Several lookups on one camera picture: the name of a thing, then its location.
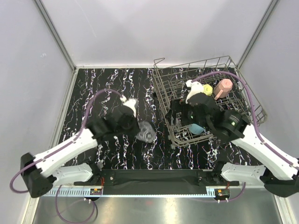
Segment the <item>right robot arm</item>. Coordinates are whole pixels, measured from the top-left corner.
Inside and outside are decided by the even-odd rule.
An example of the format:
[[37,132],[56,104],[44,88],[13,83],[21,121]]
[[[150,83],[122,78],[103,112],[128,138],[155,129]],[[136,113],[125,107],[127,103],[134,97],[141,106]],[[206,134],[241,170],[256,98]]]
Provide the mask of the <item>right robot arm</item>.
[[261,162],[260,166],[244,166],[219,161],[204,175],[205,184],[245,182],[264,186],[280,197],[298,193],[299,160],[261,140],[261,134],[247,117],[237,111],[221,109],[212,97],[204,93],[197,93],[189,99],[171,100],[166,119],[175,123],[177,113],[181,114],[183,126],[199,125],[221,142],[231,142]]

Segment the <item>black marbled mat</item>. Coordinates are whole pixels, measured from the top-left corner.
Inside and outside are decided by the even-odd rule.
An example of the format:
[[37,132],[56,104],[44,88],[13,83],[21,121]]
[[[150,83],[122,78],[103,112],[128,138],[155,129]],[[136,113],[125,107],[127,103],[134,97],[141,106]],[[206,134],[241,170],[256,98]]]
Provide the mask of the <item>black marbled mat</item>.
[[70,159],[66,165],[102,162],[107,169],[210,169],[218,161],[259,165],[259,161],[233,144],[210,139],[196,145],[171,148],[169,132],[154,94],[153,69],[80,69],[77,74],[60,140],[73,136],[81,127],[87,104],[96,100],[89,120],[117,108],[120,95],[137,98],[138,119],[150,122],[157,137],[145,143],[133,136],[120,135]]

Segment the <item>blue mug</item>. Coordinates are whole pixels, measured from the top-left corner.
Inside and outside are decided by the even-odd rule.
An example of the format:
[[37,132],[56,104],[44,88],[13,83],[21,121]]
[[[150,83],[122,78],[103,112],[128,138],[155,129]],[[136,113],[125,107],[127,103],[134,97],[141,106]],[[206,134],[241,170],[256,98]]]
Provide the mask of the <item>blue mug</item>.
[[194,134],[194,135],[199,135],[201,133],[203,133],[205,131],[205,128],[197,125],[197,124],[191,124],[189,126],[189,131],[191,134]]

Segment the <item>clear glass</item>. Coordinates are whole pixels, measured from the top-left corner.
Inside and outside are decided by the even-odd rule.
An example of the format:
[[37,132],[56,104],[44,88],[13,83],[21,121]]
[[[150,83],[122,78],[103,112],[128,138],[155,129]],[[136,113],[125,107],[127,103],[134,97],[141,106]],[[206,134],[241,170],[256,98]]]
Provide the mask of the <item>clear glass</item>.
[[140,141],[151,143],[156,138],[156,132],[150,122],[141,121],[138,123],[140,131],[136,135],[136,138]]

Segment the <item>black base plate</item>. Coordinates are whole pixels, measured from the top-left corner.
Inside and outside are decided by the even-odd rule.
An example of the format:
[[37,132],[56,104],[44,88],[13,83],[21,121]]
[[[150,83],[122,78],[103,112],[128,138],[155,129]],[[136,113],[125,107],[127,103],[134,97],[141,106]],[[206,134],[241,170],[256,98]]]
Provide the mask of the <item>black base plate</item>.
[[116,186],[126,183],[187,183],[196,186],[238,186],[238,181],[228,182],[213,171],[204,170],[120,170],[103,169],[87,181],[76,181],[77,186],[95,186],[103,183]]

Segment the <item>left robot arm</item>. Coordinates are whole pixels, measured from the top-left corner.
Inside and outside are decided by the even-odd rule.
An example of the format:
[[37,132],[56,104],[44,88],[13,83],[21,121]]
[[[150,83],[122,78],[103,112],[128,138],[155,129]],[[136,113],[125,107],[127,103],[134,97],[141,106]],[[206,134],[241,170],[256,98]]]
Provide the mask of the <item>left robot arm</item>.
[[90,122],[80,132],[43,153],[26,153],[21,157],[21,176],[32,198],[49,192],[54,186],[74,184],[92,186],[100,182],[100,168],[91,162],[65,167],[75,156],[98,146],[103,141],[140,132],[136,113],[113,112]]

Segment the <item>pink mug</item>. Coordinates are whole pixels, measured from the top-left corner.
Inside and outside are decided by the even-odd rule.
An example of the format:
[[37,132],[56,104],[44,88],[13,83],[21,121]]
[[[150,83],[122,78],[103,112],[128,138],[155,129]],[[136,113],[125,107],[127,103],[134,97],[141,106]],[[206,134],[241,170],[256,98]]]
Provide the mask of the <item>pink mug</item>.
[[232,90],[233,83],[230,79],[222,79],[214,88],[214,99],[218,100],[220,98],[225,98],[229,92]]

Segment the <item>left aluminium corner post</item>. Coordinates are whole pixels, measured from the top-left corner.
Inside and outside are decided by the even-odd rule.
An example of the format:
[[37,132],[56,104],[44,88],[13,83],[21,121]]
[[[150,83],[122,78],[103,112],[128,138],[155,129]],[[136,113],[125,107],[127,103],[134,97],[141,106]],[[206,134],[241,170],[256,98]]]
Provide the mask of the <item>left aluminium corner post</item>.
[[45,7],[45,5],[43,4],[42,0],[33,0],[35,6],[37,7],[42,19],[44,20],[49,32],[51,33],[52,37],[54,38],[54,41],[56,43],[56,45],[58,46],[61,54],[63,55],[66,63],[68,64],[68,66],[70,67],[71,71],[74,72],[76,69],[76,65],[73,62],[70,54],[68,53],[57,29],[55,28],[55,25]]

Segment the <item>aluminium rail front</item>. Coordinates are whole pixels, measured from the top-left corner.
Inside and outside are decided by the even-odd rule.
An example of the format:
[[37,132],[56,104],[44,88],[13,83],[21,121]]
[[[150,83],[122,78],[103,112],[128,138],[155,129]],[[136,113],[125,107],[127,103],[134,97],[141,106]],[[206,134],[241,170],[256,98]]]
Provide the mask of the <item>aluminium rail front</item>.
[[154,188],[150,186],[139,187],[137,185],[125,186],[117,189],[115,186],[71,186],[64,185],[60,189],[54,187],[44,197],[136,197],[136,198],[215,198],[217,196],[228,196],[228,187],[195,186],[194,188],[167,187]]

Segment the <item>right aluminium corner post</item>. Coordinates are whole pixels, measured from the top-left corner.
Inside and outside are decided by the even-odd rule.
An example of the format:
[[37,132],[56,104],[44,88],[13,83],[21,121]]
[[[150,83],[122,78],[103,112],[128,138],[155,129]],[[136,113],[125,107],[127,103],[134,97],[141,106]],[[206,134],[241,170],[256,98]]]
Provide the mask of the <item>right aluminium corner post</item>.
[[255,29],[250,41],[248,42],[240,60],[237,63],[237,68],[241,68],[245,63],[247,57],[249,56],[250,52],[252,51],[255,43],[257,42],[259,36],[261,35],[262,31],[264,30],[267,22],[269,21],[271,15],[273,14],[274,10],[276,9],[277,5],[279,4],[280,0],[271,0],[268,7],[266,8],[257,28]]

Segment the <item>yellow mug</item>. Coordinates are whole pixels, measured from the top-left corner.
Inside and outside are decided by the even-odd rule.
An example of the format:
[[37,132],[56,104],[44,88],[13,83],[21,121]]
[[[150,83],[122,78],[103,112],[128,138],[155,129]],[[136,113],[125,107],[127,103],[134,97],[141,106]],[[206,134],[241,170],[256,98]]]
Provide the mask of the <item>yellow mug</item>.
[[211,96],[212,93],[213,93],[213,87],[209,84],[204,84],[203,85],[203,88],[204,88],[204,93],[207,95],[207,96]]

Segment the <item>aluminium corner post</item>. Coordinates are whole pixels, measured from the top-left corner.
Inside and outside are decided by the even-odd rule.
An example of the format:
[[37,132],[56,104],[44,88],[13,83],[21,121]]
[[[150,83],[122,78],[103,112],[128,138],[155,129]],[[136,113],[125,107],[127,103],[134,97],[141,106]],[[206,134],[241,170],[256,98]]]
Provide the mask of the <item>aluminium corner post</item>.
[[76,69],[76,65],[73,62],[70,54],[68,53],[57,29],[55,28],[55,25],[45,7],[45,5],[43,4],[42,0],[33,0],[35,6],[37,7],[42,19],[44,20],[49,32],[51,33],[52,37],[54,38],[54,41],[56,43],[56,45],[58,46],[61,54],[63,55],[66,63],[68,64],[68,66],[70,67],[71,71],[74,72]]
[[271,15],[273,14],[274,10],[276,9],[277,5],[279,4],[280,0],[271,0],[268,7],[266,8],[257,28],[255,29],[250,41],[248,42],[240,60],[237,63],[237,68],[241,68],[245,63],[247,57],[249,56],[250,52],[252,51],[255,43],[257,42],[259,36],[261,35],[262,31],[264,30],[267,22],[269,21]]

